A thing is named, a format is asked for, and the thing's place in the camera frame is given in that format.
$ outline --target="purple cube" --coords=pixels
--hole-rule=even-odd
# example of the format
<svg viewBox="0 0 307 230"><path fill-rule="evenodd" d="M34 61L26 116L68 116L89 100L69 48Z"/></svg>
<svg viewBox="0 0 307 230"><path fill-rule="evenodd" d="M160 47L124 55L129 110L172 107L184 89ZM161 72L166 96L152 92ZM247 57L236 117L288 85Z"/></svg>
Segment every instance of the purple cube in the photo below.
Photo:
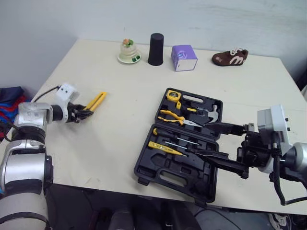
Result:
<svg viewBox="0 0 307 230"><path fill-rule="evenodd" d="M172 48L172 60L175 71L193 70L197 57L191 45L179 45Z"/></svg>

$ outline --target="red cloth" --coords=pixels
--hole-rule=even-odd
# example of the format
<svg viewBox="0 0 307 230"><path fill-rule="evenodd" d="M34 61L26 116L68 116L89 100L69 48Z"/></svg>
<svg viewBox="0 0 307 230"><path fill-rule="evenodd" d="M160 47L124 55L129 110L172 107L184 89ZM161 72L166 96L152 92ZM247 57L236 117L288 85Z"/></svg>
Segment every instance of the red cloth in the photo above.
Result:
<svg viewBox="0 0 307 230"><path fill-rule="evenodd" d="M10 121L11 119L9 119L6 115L4 115L3 112L0 112L0 116L2 116L5 120Z"/></svg>
<svg viewBox="0 0 307 230"><path fill-rule="evenodd" d="M25 96L21 95L11 107L0 106L0 110L5 110L7 112L13 112L18 109L18 105L22 102L25 102Z"/></svg>

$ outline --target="black toolbox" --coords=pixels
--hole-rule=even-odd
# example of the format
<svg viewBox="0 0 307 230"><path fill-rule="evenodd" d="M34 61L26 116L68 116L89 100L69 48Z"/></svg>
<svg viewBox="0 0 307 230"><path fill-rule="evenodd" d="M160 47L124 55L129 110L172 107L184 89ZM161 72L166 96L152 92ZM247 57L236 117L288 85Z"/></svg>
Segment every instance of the black toolbox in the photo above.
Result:
<svg viewBox="0 0 307 230"><path fill-rule="evenodd" d="M172 93L172 91L181 94L179 103L175 100L168 100L167 94ZM212 118L208 117L208 112L213 110L213 106L216 107L218 113L216 121L221 121L222 101L172 88L166 90L155 115L155 124L149 130L134 168L134 173L139 177L139 183L147 186L150 181L156 182L183 192L193 197L195 204L201 207L206 206L207 202L215 200L217 168L189 151L195 148L200 150L219 150L216 140L220 137L220 134L202 127L202 125L212 121ZM175 120L175 118L169 114L161 113L161 110L168 110L178 116L183 116L201 127L180 125L179 122L166 122L161 118L167 120ZM169 138L157 135L157 130L167 131L172 135L176 135L176 137ZM151 148L148 146L150 141L170 147L185 156Z"/></svg>

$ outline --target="white table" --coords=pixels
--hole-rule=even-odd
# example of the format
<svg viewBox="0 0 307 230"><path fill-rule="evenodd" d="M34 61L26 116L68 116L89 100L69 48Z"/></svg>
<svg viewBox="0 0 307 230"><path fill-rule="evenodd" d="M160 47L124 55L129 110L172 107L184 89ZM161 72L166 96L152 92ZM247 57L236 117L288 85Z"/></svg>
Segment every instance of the white table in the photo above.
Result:
<svg viewBox="0 0 307 230"><path fill-rule="evenodd" d="M59 63L38 94L68 82L80 92L75 103L88 104L98 92L108 95L88 120L51 124L46 145L53 157L54 183L115 192L193 201L159 184L143 186L133 173L136 160L166 88L216 98L224 102L224 122L257 123L257 111L282 104L289 117L291 143L307 142L307 104L279 58L249 55L241 67L211 63L213 51L195 50L195 70L175 72L171 48L164 63L147 63L149 47L139 45L142 60L134 65L117 61L119 43L79 40ZM41 102L52 102L52 93ZM222 135L220 151L236 159L243 137ZM282 180L286 199L306 195L303 186ZM251 210L307 214L307 202L281 206L269 175L250 169L249 178L218 170L212 205Z"/></svg>

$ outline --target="blue cloth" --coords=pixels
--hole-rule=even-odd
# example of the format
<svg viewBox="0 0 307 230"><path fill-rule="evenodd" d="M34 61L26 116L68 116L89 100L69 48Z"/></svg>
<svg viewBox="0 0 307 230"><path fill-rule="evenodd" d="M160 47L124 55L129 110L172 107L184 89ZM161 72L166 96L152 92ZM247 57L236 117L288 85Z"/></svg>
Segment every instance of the blue cloth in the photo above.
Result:
<svg viewBox="0 0 307 230"><path fill-rule="evenodd" d="M0 106L13 104L23 93L20 86L0 89Z"/></svg>

